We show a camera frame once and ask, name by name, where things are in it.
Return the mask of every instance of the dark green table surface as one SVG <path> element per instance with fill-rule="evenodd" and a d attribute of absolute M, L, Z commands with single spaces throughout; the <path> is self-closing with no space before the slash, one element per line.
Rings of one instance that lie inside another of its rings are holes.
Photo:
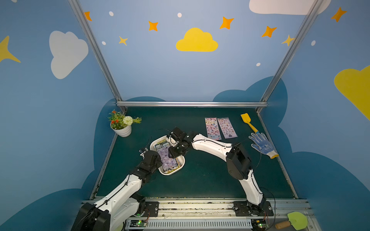
<path fill-rule="evenodd" d="M 104 172 L 97 196 L 105 196 L 120 184 L 127 174 L 141 160 L 139 149 L 144 147 L 148 139 L 150 143 L 168 134 L 175 126 L 181 130 L 195 131 L 207 136 L 205 117 L 229 117 L 237 133 L 237 138 L 222 139 L 222 142 L 242 142 L 247 149 L 253 166 L 256 166 L 260 153 L 250 145 L 248 139 L 252 129 L 244 123 L 241 114 L 248 113 L 251 123 L 263 132 L 262 125 L 254 109 L 241 108 L 129 108 L 127 115 L 142 117 L 141 124 L 132 126 L 128 137 L 118 136 L 112 154 Z M 190 150 L 185 156 L 185 165 L 178 172 L 164 176 L 157 171 L 155 179 L 145 184 L 139 194 L 146 197 L 213 197 L 213 198 L 245 198 L 239 181 L 232 178 L 226 162 L 220 158 L 198 150 Z M 260 187 L 267 188 L 275 198 L 293 198 L 293 193 L 284 177 L 278 160 L 262 155 L 261 162 L 255 171 L 255 178 Z M 272 196 L 264 189 L 266 198 Z"/>

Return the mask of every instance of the purple sticker sheet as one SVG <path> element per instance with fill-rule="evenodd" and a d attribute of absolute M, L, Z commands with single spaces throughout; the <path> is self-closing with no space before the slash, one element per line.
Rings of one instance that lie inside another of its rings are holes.
<path fill-rule="evenodd" d="M 155 148 L 157 149 L 157 152 L 159 156 L 161 157 L 162 161 L 162 167 L 164 171 L 167 171 L 168 169 L 171 169 L 173 167 L 177 166 L 176 159 L 172 159 L 168 157 L 168 148 L 169 143 L 164 143 L 162 145 L 156 145 Z"/>
<path fill-rule="evenodd" d="M 217 118 L 204 118 L 206 120 L 207 136 L 212 140 L 220 140 L 221 134 L 218 129 Z"/>
<path fill-rule="evenodd" d="M 217 118 L 218 124 L 220 125 L 221 131 L 225 139 L 235 138 L 238 135 L 235 133 L 234 128 L 232 127 L 228 117 L 226 118 Z"/>

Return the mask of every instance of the vent grille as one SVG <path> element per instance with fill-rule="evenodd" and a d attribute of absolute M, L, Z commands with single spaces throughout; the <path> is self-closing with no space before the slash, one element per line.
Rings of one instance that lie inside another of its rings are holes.
<path fill-rule="evenodd" d="M 246 229 L 252 228 L 250 219 L 173 219 L 152 220 L 148 222 L 146 230 L 156 229 Z"/>

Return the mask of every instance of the yellow star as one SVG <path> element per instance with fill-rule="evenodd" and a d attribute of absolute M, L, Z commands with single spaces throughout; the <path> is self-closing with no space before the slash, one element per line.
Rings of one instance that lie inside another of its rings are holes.
<path fill-rule="evenodd" d="M 266 28 L 266 32 L 262 35 L 262 37 L 264 36 L 268 36 L 271 38 L 271 35 L 272 35 L 272 32 L 274 32 L 274 30 L 276 29 L 277 27 L 275 28 L 270 28 L 270 27 L 267 27 Z"/>
<path fill-rule="evenodd" d="M 291 38 L 290 35 L 288 35 L 288 38 L 284 42 L 282 42 L 281 44 L 286 43 L 289 46 L 290 45 L 290 42 L 293 41 L 293 39 L 294 38 Z"/>
<path fill-rule="evenodd" d="M 222 25 L 221 25 L 220 29 L 222 29 L 222 28 L 230 29 L 230 23 L 231 23 L 233 20 L 234 20 L 233 18 L 231 18 L 231 19 L 227 19 L 227 18 L 223 17 L 223 23 L 222 23 Z"/>
<path fill-rule="evenodd" d="M 127 46 L 127 44 L 126 44 L 126 40 L 128 40 L 128 38 L 123 39 L 123 38 L 121 38 L 121 37 L 120 37 L 120 39 L 121 39 L 121 40 L 120 40 L 120 42 L 119 42 L 119 43 L 124 43 L 124 44 Z"/>
<path fill-rule="evenodd" d="M 21 62 L 8 51 L 8 43 L 9 36 L 6 36 L 4 40 L 0 43 L 0 62 L 7 58 L 16 62 Z"/>
<path fill-rule="evenodd" d="M 347 13 L 346 11 L 342 10 L 342 8 L 340 7 L 337 11 L 337 13 L 331 18 L 331 19 L 335 19 L 335 21 L 339 21 L 340 17 L 342 17 L 342 15 L 344 15 L 345 13 Z"/>
<path fill-rule="evenodd" d="M 155 31 L 158 31 L 158 30 L 157 30 L 157 24 L 158 24 L 158 23 L 152 23 L 151 21 L 149 21 L 149 25 L 150 25 L 149 30 L 155 30 Z"/>

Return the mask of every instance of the wooden handle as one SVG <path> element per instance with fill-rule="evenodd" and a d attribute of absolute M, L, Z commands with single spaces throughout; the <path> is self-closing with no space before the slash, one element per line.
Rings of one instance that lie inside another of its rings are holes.
<path fill-rule="evenodd" d="M 277 230 L 280 230 L 280 229 L 283 229 L 283 228 L 286 228 L 286 227 L 289 227 L 291 225 L 290 221 L 283 221 L 283 222 L 280 222 L 280 223 L 277 223 L 275 225 L 275 228 Z"/>

